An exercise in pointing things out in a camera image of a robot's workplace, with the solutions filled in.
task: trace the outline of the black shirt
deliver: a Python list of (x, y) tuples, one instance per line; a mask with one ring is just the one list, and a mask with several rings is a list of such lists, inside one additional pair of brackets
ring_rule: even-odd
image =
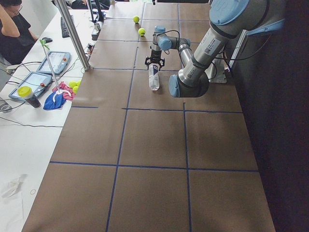
[(29, 32), (31, 25), (21, 14), (14, 16), (12, 20), (18, 28), (20, 36), (15, 38), (3, 35), (1, 33), (2, 23), (0, 21), (0, 53), (13, 65), (22, 62), (35, 44), (35, 41)]

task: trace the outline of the gray robot arm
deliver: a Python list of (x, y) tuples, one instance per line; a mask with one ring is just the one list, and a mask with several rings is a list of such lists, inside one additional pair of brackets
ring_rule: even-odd
[(283, 0), (213, 0), (210, 4), (210, 28), (193, 54), (188, 39), (169, 37), (164, 27), (155, 28), (151, 57), (145, 64), (163, 67), (162, 50), (178, 50), (184, 68), (169, 79), (173, 97), (204, 95), (209, 86), (205, 70), (230, 39), (244, 29), (257, 33), (278, 30), (284, 20)]

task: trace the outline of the white table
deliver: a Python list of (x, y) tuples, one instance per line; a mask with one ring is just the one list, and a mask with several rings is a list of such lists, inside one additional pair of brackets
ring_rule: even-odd
[[(91, 40), (93, 23), (89, 22), (91, 17), (88, 10), (71, 10), (74, 17), (74, 24), (83, 47), (88, 43), (94, 44)], [(78, 58), (71, 38), (62, 38), (60, 29), (60, 13), (57, 13), (46, 30), (41, 35), (51, 37), (53, 42), (48, 43), (52, 51), (66, 51), (71, 53), (71, 61), (68, 67)], [(45, 57), (43, 48), (39, 41), (35, 43), (29, 54), (23, 60), (23, 63), (32, 61), (42, 61)], [(27, 66), (31, 71), (36, 71), (37, 65)], [(14, 76), (24, 79), (29, 71), (25, 67), (16, 70)], [(60, 80), (68, 84), (70, 81), (81, 80), (84, 70), (78, 60), (72, 71), (67, 72)], [(43, 104), (46, 98), (51, 94), (52, 84), (49, 89), (43, 93), (39, 100), (42, 104), (40, 108), (33, 108), (28, 103), (13, 109), (9, 113), (0, 112), (0, 116), (22, 124), (45, 125), (45, 126), (63, 126), (69, 113), (71, 102), (66, 101), (62, 108), (46, 111)], [(15, 85), (7, 84), (0, 92), (0, 97), (8, 99), (9, 93), (15, 88)], [(21, 104), (21, 101), (7, 101), (12, 107)], [(23, 203), (23, 220), (14, 224), (10, 232), (21, 231), (32, 207), (37, 190), (41, 184), (42, 178), (46, 171), (50, 157), (54, 151), (62, 128), (45, 128), (20, 126), (16, 123), (6, 121), (0, 118), (0, 185), (13, 179), (25, 175), (23, 183), (20, 185), (18, 192), (21, 193)], [(7, 224), (7, 221), (0, 218), (0, 224)]]

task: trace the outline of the plastic bottle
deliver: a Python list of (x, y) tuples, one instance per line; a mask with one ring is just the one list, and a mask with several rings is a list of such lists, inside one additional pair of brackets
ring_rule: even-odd
[(159, 83), (159, 66), (157, 64), (150, 64), (148, 67), (149, 71), (149, 88), (151, 90), (158, 90), (160, 87)]
[(12, 107), (2, 98), (0, 98), (0, 112), (8, 113), (12, 111)]

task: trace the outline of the yellow tennis ball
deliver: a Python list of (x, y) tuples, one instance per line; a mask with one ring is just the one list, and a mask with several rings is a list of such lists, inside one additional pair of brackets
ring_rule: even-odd
[(146, 33), (146, 30), (145, 30), (144, 28), (140, 28), (140, 29), (139, 29), (139, 35), (140, 35), (140, 36), (144, 36), (145, 33)]
[(137, 15), (134, 16), (134, 17), (133, 17), (133, 21), (134, 21), (135, 23), (139, 23), (140, 17), (138, 17)]
[(73, 92), (74, 92), (75, 94), (77, 93), (78, 88), (79, 88), (78, 86), (74, 86), (74, 87), (73, 87)]
[(77, 86), (77, 83), (76, 83), (75, 81), (71, 81), (71, 82), (69, 83), (69, 87), (70, 87), (70, 88), (74, 88), (75, 86)]

